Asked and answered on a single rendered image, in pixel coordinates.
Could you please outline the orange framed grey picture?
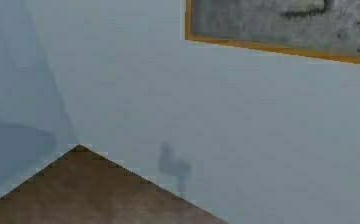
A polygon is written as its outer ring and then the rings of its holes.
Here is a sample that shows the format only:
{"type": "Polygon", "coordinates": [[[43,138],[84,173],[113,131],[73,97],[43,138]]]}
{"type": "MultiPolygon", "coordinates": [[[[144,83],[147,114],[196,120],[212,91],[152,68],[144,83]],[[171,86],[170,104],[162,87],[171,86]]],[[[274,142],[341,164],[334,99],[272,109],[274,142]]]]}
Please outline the orange framed grey picture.
{"type": "Polygon", "coordinates": [[[360,0],[186,0],[185,38],[360,64],[360,0]]]}

